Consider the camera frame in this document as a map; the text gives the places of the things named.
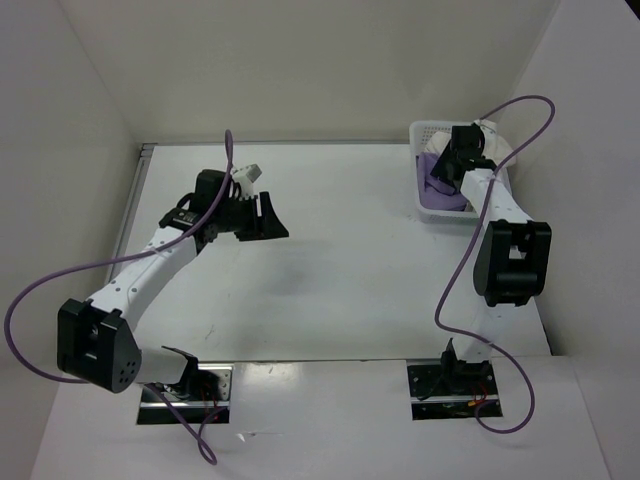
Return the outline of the purple t shirt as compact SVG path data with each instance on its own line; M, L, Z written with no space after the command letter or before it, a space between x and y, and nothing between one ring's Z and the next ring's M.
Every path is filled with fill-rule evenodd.
M435 178L426 164L416 157L416 177L420 205L429 210L464 211L466 198L453 187Z

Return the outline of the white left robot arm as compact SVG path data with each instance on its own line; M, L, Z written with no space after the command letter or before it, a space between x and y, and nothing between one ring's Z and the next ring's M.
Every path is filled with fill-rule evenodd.
M87 300L69 299L59 309L58 368L112 393L153 383L185 400L211 384L196 356L175 347L142 349L133 332L164 287L219 235L232 233L240 242L288 237L269 193L253 191L260 174L255 164L230 173L201 171L194 191L160 220L144 258L129 262Z

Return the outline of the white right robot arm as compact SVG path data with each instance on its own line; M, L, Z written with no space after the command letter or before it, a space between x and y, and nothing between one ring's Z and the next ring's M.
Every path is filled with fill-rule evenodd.
M477 391L489 375L496 341L512 324L515 310L545 285L551 228L536 222L514 200L498 168L498 138L479 123L437 132L425 150L438 156L430 174L462 194L476 211L482 242L473 286L485 306L460 354L452 342L441 355L439 382L450 393Z

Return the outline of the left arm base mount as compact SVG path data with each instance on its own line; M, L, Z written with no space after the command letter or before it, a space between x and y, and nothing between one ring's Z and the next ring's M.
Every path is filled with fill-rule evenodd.
M210 417L209 424L228 424L234 365L231 363L200 363L195 386L189 391L157 384L156 388L190 424L200 424ZM179 421L156 393L144 386L137 413L137 425L171 425Z

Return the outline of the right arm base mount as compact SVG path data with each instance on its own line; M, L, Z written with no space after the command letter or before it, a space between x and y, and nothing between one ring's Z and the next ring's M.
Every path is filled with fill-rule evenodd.
M502 417L497 383L487 361L462 372L446 372L440 361L406 363L413 421Z

